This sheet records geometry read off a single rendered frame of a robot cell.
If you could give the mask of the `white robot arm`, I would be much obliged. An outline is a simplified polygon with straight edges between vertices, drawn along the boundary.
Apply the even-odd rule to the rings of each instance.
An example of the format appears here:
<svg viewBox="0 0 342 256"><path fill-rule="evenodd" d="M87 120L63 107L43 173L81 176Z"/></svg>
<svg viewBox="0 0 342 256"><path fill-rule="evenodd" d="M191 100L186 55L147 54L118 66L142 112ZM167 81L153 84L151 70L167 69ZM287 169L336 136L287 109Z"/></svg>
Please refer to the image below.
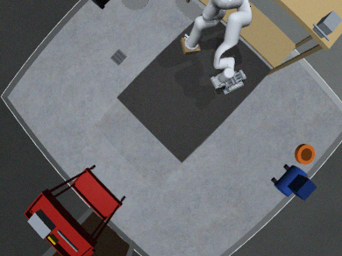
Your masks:
<svg viewBox="0 0 342 256"><path fill-rule="evenodd" d="M220 10L220 8L223 8ZM203 30L215 27L224 17L226 10L236 9L227 18L224 42L218 47L214 56L214 68L224 69L224 71L216 78L211 77L210 80L215 89L218 85L225 83L234 76L233 57L220 58L220 56L228 49L236 46L239 42L239 35L242 27L247 27L252 22L252 11L248 0L210 0L203 10L203 15L195 19L193 29L188 36L185 34L185 46L189 50L195 50L198 42L203 36ZM242 12L239 12L242 11ZM219 18L219 19L216 19ZM211 21L212 20L212 21ZM218 61L220 59L220 61Z"/></svg>

